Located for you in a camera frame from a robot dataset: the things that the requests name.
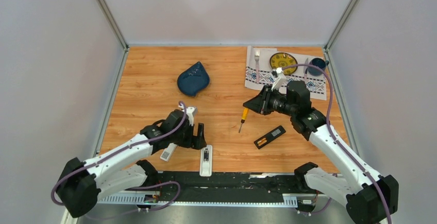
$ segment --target knife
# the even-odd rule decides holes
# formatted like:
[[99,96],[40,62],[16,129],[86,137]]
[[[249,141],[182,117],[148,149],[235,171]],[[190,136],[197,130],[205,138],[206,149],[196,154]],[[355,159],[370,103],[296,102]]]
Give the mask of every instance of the knife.
[[[308,64],[308,58],[305,59],[305,64]],[[305,85],[308,83],[307,81],[307,72],[308,72],[308,66],[304,66],[304,82]]]

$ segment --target white remote control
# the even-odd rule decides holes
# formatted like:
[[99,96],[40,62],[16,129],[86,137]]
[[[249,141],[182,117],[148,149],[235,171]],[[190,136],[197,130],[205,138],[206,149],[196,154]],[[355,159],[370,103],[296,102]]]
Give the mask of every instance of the white remote control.
[[200,151],[200,176],[210,177],[212,175],[212,145],[206,145]]
[[166,147],[166,149],[164,149],[164,151],[162,152],[161,156],[159,158],[161,158],[164,161],[169,161],[170,157],[172,156],[173,152],[175,151],[177,145],[174,143],[170,143],[168,147]]

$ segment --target screwdriver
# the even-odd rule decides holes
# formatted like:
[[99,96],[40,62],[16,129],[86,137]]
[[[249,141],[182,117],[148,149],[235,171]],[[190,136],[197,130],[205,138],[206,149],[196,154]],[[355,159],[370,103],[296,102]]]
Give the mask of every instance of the screwdriver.
[[243,115],[241,116],[241,124],[238,133],[241,132],[241,127],[243,127],[244,122],[246,121],[247,114],[249,113],[249,108],[244,108]]

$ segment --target fork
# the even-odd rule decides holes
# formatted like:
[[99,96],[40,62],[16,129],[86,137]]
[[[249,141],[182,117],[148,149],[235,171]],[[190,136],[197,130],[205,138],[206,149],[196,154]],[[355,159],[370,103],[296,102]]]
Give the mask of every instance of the fork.
[[259,83],[259,49],[255,50],[255,65],[257,71],[257,83]]

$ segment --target yellow plate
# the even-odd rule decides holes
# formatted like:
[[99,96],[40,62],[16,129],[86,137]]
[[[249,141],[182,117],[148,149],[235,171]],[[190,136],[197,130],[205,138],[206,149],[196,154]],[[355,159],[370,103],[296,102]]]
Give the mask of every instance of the yellow plate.
[[[297,64],[297,61],[288,53],[275,53],[270,57],[270,67],[272,68],[284,68],[293,64]],[[284,75],[291,75],[296,70],[297,67],[288,68],[284,71]]]

